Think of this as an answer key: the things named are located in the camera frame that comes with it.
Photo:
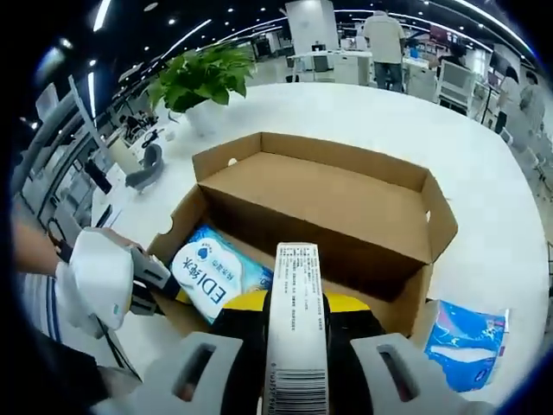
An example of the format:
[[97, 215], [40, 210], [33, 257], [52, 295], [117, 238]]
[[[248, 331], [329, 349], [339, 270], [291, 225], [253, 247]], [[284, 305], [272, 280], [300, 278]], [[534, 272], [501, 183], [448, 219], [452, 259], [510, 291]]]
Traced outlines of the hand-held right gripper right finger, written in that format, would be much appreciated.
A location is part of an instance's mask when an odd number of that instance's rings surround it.
[[386, 334], [368, 305], [326, 293], [327, 366], [332, 414], [491, 414], [462, 398], [437, 363], [401, 334]]

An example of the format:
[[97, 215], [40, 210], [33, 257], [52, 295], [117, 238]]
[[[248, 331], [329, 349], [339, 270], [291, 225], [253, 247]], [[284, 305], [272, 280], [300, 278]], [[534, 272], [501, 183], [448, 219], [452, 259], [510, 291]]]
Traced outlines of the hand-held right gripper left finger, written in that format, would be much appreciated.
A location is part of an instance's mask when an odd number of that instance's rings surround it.
[[212, 333], [192, 332], [154, 361], [143, 383], [101, 401], [94, 414], [261, 414], [266, 290], [235, 297]]

